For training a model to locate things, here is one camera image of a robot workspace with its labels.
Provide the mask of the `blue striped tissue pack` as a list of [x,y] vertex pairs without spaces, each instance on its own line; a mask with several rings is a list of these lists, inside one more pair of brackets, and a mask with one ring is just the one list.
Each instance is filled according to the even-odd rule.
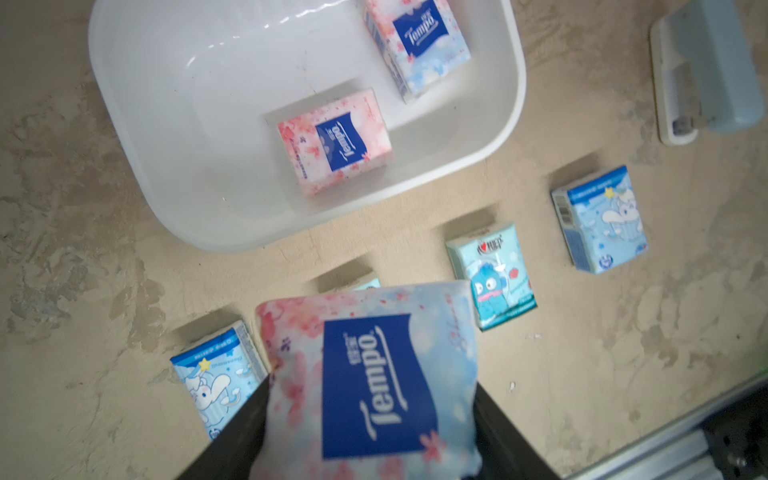
[[648,250],[625,165],[572,181],[550,196],[576,269],[601,274]]

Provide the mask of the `white plastic storage box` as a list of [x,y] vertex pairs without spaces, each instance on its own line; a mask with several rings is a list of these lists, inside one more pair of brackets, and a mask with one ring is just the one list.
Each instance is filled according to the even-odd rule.
[[[98,1],[91,67],[151,210],[216,252],[256,249],[492,155],[524,105],[526,66],[508,1],[454,1],[470,61],[401,98],[358,1]],[[388,164],[306,196],[279,122],[372,89]]]

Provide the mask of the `pink white tissue pack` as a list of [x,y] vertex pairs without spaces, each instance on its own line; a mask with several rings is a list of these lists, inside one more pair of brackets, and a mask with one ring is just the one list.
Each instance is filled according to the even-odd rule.
[[284,120],[277,129],[307,196],[383,167],[393,153],[371,88]]

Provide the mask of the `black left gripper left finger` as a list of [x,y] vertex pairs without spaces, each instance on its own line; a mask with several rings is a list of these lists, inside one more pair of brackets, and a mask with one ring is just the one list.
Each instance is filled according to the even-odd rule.
[[265,380],[177,479],[248,479],[264,442],[269,394],[269,381]]

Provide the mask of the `teal cartoon tissue pack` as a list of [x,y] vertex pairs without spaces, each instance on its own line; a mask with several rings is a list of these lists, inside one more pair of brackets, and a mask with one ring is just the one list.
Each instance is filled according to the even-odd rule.
[[537,307],[515,224],[494,224],[449,240],[446,249],[456,278],[470,282],[480,330]]
[[353,284],[350,285],[350,289],[352,291],[377,289],[380,287],[381,287],[381,282],[379,278],[375,275],[361,277],[357,279]]

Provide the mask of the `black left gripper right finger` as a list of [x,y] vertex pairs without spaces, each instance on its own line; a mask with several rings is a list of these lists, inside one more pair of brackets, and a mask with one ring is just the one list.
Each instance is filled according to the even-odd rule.
[[473,414],[482,466],[474,479],[559,480],[481,384]]

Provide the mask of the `pink blue tissue pack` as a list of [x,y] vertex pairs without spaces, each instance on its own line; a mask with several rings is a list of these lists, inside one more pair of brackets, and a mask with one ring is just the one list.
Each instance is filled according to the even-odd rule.
[[477,475],[476,312],[465,281],[257,307],[272,365],[254,479]]
[[421,97],[471,60],[467,42],[446,0],[363,3],[363,15],[406,103]]

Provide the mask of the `blue elephant tissue pack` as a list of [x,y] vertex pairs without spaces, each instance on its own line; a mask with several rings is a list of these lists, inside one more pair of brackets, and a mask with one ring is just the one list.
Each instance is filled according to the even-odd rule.
[[220,435],[269,374],[241,320],[173,356],[170,363],[210,440]]

